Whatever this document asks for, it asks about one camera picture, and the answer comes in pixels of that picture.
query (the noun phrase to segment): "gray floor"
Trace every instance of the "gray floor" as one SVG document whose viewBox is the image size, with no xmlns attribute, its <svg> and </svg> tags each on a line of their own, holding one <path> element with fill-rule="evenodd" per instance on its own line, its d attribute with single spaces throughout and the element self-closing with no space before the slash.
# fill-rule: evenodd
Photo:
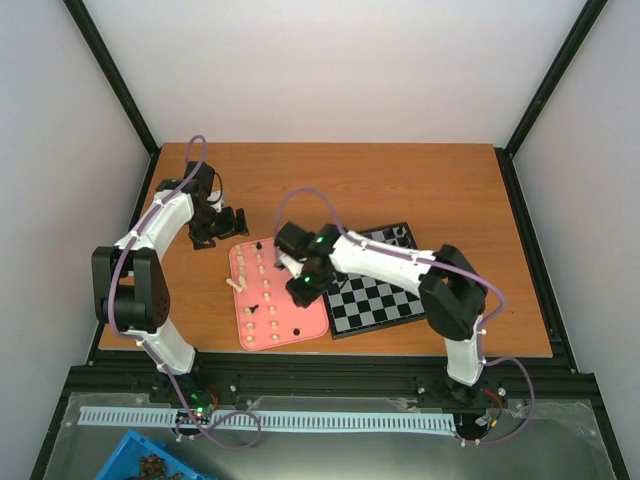
<svg viewBox="0 0 640 480">
<path fill-rule="evenodd" d="M 175 443 L 168 429 L 137 431 L 169 442 L 171 453 L 221 480 L 615 478 L 588 407 L 542 403 L 539 412 L 530 427 L 511 441 L 465 448 L 450 437 L 420 434 L 265 433 L 256 447 L 228 452 L 205 440 Z M 492 436 L 502 435 L 519 421 L 505 412 Z M 126 432 L 72 423 L 63 424 L 47 478 L 94 478 Z M 251 436 L 248 432 L 217 435 L 232 442 Z"/>
</svg>

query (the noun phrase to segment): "white wall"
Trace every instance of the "white wall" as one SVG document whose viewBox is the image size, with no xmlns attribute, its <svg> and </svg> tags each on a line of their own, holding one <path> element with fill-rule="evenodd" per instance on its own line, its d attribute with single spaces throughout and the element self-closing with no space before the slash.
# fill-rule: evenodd
<svg viewBox="0 0 640 480">
<path fill-rule="evenodd" d="M 584 0 L 87 0 L 158 141 L 506 144 Z"/>
<path fill-rule="evenodd" d="M 147 156 L 61 1 L 0 14 L 0 465 L 28 478 L 96 327 L 90 257 L 127 226 Z"/>
<path fill-rule="evenodd" d="M 640 478 L 640 3 L 609 2 L 516 156 L 571 344 Z"/>
</svg>

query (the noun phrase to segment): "pink tray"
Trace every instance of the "pink tray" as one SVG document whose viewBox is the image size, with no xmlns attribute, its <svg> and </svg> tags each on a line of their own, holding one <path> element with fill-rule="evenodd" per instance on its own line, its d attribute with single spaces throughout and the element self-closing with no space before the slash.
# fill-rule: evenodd
<svg viewBox="0 0 640 480">
<path fill-rule="evenodd" d="M 243 291 L 238 293 L 233 289 L 242 347 L 264 350 L 324 335 L 329 328 L 329 319 L 322 297 L 308 308 L 296 307 L 285 289 L 291 274 L 286 269 L 274 267 L 273 238 L 259 240 L 259 243 L 262 245 L 260 250 L 256 247 L 258 241 L 254 241 L 236 245 L 229 252 L 231 278 L 240 286 L 239 277 L 244 269 Z M 240 265 L 239 256 L 244 265 Z M 253 313 L 245 311 L 255 305 L 258 308 Z"/>
</svg>

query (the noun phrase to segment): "black metal frame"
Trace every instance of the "black metal frame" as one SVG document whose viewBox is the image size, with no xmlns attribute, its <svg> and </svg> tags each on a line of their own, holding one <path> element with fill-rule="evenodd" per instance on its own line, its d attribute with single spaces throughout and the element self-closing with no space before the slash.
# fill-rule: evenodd
<svg viewBox="0 0 640 480">
<path fill-rule="evenodd" d="M 149 169 L 131 221 L 133 225 L 142 213 L 160 149 L 82 0 L 64 0 L 64 3 L 150 155 Z M 596 380 L 591 374 L 577 372 L 513 165 L 515 154 L 606 3 L 606 0 L 588 0 L 585 3 L 507 146 L 496 148 L 495 152 L 553 352 L 552 358 L 524 360 L 535 384 L 536 396 L 542 399 L 590 401 L 614 471 L 619 479 L 625 479 L 629 475 Z M 73 392 L 158 392 L 160 380 L 153 362 L 143 352 L 99 350 L 97 345 L 101 334 L 102 327 L 99 326 L 87 364 L 72 367 L 69 372 L 31 478 L 41 478 L 44 475 L 67 400 Z M 242 407 L 247 399 L 263 395 L 409 397 L 415 398 L 424 407 L 459 411 L 454 404 L 439 402 L 418 393 L 419 387 L 429 379 L 442 376 L 446 364 L 446 359 L 442 357 L 237 353 L 200 355 L 203 368 L 211 376 L 223 404 Z M 490 374 L 499 380 L 513 398 L 528 395 L 527 385 L 515 366 L 500 365 L 492 368 Z"/>
</svg>

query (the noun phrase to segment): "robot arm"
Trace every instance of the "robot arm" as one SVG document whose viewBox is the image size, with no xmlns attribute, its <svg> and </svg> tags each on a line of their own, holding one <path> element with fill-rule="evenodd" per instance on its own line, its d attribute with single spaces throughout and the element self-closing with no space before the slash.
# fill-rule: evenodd
<svg viewBox="0 0 640 480">
<path fill-rule="evenodd" d="M 412 250 L 352 231 L 342 235 L 335 225 L 325 225 L 316 235 L 292 223 L 280 230 L 275 245 L 279 263 L 293 276 L 287 291 L 296 305 L 309 306 L 331 285 L 335 272 L 397 285 L 421 299 L 429 325 L 444 337 L 449 377 L 468 386 L 478 381 L 483 359 L 477 330 L 487 291 L 466 277 L 424 262 L 438 261 L 475 273 L 455 247 Z"/>
<path fill-rule="evenodd" d="M 189 162 L 186 178 L 196 162 Z M 180 192 L 173 193 L 181 179 L 169 179 L 156 189 L 152 206 L 136 226 L 113 247 L 98 247 L 91 258 L 96 316 L 108 323 L 107 298 L 114 267 L 125 245 L 135 239 L 127 254 L 114 301 L 118 331 L 134 339 L 158 365 L 176 375 L 191 371 L 194 348 L 180 336 L 169 317 L 170 297 L 160 262 L 167 248 L 185 225 L 195 249 L 215 246 L 214 238 L 248 234 L 244 211 L 224 206 L 222 191 L 212 192 L 215 171 L 202 164 L 195 177 Z M 163 201 L 169 195 L 169 201 Z M 153 214 L 154 208 L 160 208 Z M 140 225 L 145 225 L 139 233 Z"/>
</svg>

